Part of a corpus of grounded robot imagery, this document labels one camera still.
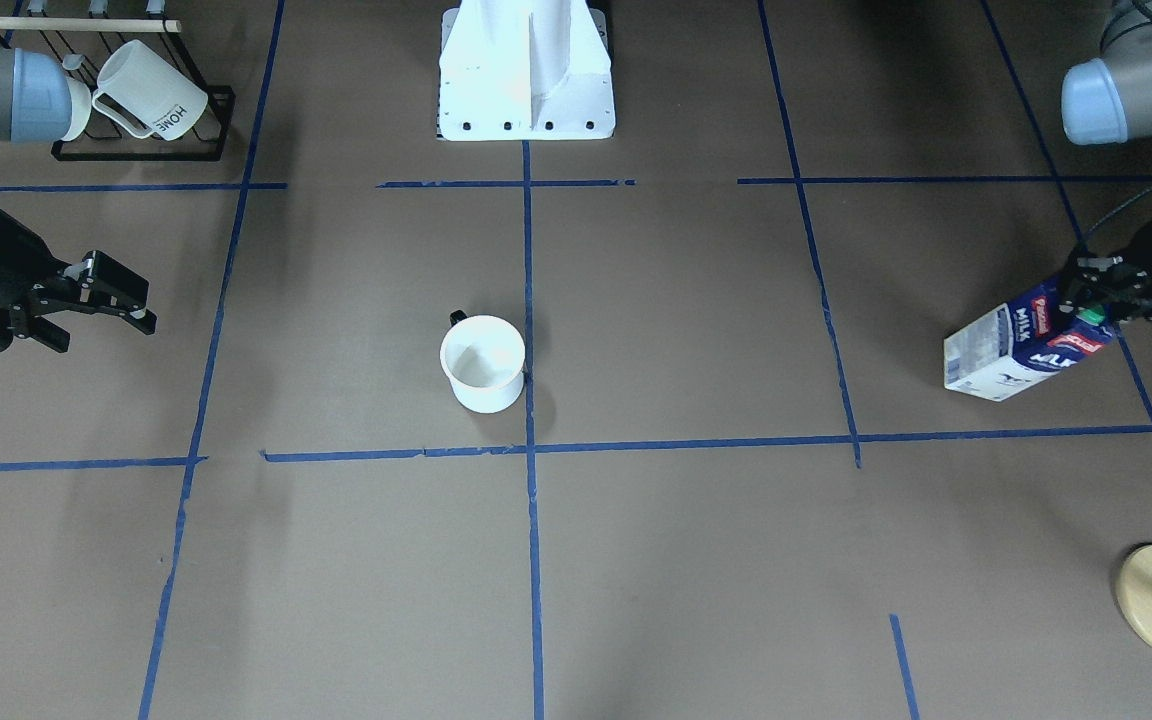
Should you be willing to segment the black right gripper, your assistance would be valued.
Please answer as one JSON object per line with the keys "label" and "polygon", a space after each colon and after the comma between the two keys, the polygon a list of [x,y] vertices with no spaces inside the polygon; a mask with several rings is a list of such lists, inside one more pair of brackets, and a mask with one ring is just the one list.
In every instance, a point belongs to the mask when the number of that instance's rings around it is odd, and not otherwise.
{"label": "black right gripper", "polygon": [[157,316],[147,310],[145,278],[101,251],[88,252],[68,266],[35,232],[0,209],[0,353],[14,338],[67,353],[70,334],[41,316],[35,306],[35,291],[65,290],[68,286],[74,290],[70,310],[119,316],[146,336],[156,333]]}

